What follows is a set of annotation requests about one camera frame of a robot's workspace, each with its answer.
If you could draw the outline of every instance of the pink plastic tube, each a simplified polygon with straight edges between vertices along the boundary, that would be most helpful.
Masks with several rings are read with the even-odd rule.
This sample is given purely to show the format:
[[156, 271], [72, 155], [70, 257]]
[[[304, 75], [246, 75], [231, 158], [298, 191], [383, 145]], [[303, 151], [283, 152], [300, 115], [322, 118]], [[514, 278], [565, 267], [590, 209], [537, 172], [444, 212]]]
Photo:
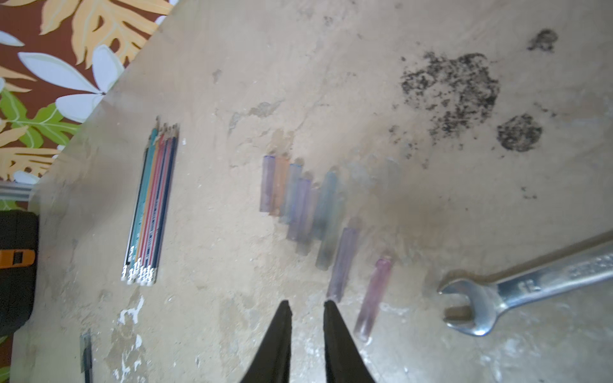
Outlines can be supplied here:
[[379, 314], [379, 304], [383, 299], [391, 274], [392, 261], [387, 257], [380, 258], [376, 263], [375, 272], [370, 278], [370, 284], [362, 302], [362, 309], [360, 309], [356, 327], [353, 330], [353, 334], [364, 343], [368, 342], [370, 332], [373, 330], [375, 319]]

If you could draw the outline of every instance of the orange latch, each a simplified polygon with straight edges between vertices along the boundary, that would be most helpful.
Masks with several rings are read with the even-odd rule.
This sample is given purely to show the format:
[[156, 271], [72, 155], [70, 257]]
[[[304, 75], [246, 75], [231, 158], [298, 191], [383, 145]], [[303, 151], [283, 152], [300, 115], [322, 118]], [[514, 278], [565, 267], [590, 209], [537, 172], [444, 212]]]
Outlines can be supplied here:
[[31, 266], [35, 258], [34, 250], [0, 250], [0, 268]]

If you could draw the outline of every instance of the wrench handle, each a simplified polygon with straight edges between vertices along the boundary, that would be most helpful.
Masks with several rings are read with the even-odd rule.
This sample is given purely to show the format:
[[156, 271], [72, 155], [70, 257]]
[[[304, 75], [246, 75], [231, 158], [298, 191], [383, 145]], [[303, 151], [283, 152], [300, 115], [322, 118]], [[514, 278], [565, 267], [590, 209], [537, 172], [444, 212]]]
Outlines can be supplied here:
[[494, 284], [500, 312], [613, 278], [613, 240]]

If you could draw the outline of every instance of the black stain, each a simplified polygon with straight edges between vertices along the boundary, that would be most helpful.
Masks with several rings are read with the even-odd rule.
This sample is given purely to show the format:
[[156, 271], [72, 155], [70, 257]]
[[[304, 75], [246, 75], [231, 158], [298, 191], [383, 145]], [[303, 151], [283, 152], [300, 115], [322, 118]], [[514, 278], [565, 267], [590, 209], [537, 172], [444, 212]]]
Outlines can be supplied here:
[[528, 50], [542, 50], [543, 52], [554, 52], [554, 43], [558, 40], [558, 34], [551, 29], [541, 30], [528, 45]]
[[533, 149], [543, 134], [543, 128], [528, 113], [511, 118], [499, 125], [497, 130], [500, 145], [518, 152]]
[[429, 64], [415, 72], [405, 71], [400, 85], [405, 104], [433, 112], [433, 145], [441, 138], [458, 138], [491, 117], [500, 85], [491, 78], [484, 55], [448, 59], [428, 52], [424, 58]]
[[540, 102], [535, 102], [534, 106], [539, 108], [541, 110], [541, 112], [543, 112], [543, 113], [551, 112], [551, 114], [549, 115], [551, 118], [556, 117], [558, 115], [558, 113], [555, 113], [554, 111], [549, 110], [549, 109], [543, 107], [543, 105]]

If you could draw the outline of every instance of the floral fabric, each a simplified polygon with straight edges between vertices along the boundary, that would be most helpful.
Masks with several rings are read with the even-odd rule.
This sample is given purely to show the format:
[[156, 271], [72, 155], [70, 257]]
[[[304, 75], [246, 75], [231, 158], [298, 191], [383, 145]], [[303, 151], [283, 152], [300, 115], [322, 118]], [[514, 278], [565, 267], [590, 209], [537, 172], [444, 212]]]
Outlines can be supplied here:
[[177, 1], [0, 3], [0, 179], [38, 181]]

